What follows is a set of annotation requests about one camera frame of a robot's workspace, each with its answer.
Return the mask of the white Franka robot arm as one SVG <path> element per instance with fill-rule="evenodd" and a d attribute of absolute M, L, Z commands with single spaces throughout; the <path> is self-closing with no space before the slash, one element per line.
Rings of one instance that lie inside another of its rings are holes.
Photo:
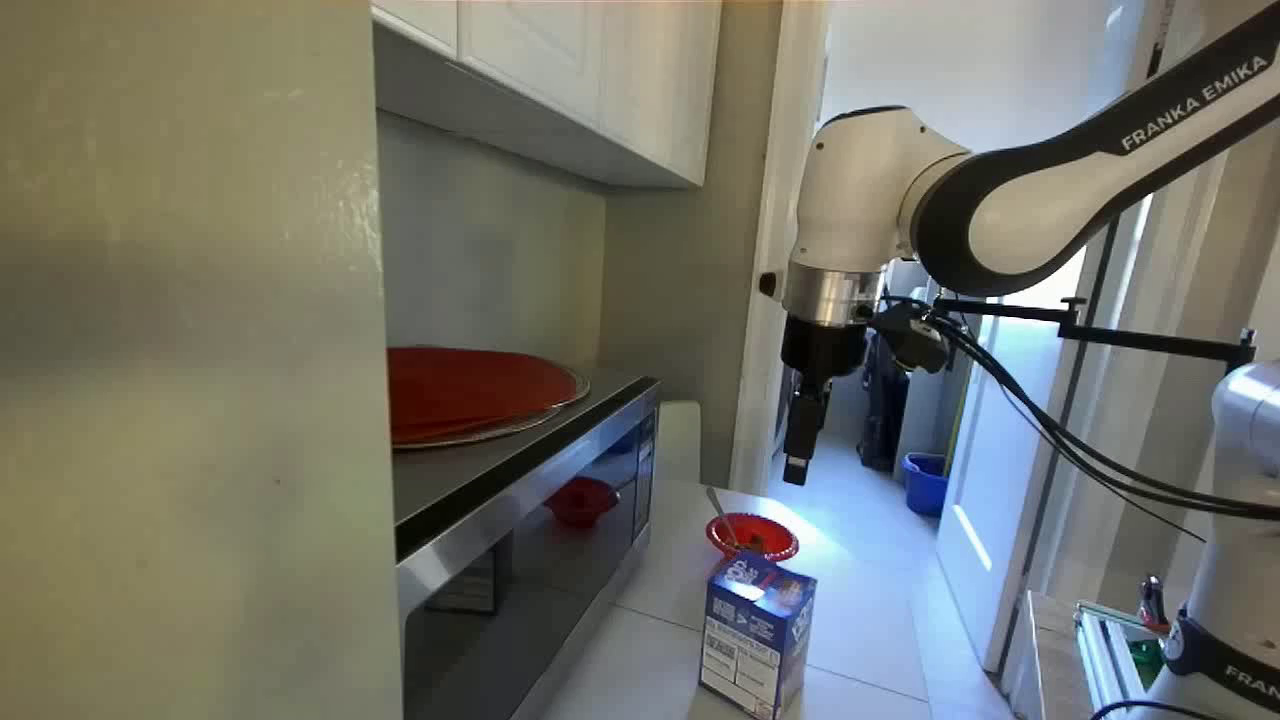
<path fill-rule="evenodd" d="M 1276 120 L 1280 2 L 1269 0 L 1178 67 L 1085 122 L 1023 146 L 970 153 L 900 103 L 839 110 L 812 134 L 796 243 L 764 282 L 788 311 L 801 377 L 783 474 L 806 479 L 828 388 L 871 333 L 931 367 L 962 341 L 958 311 L 997 311 L 1054 277 L 1140 194 Z M 1134 496 L 1213 518 L 1187 603 L 1160 634 L 1160 712 L 1280 720 L 1280 367 L 1246 345 L 1213 352 L 1213 483 L 1184 490 L 1085 447 L 1078 465 Z"/>

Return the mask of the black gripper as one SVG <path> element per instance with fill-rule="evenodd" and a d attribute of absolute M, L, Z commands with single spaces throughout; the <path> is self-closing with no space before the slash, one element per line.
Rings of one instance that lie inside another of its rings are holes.
<path fill-rule="evenodd" d="M 864 360 L 864 329 L 783 324 L 783 367 L 796 377 L 783 428 L 783 479 L 806 483 L 828 414 L 828 391 Z"/>

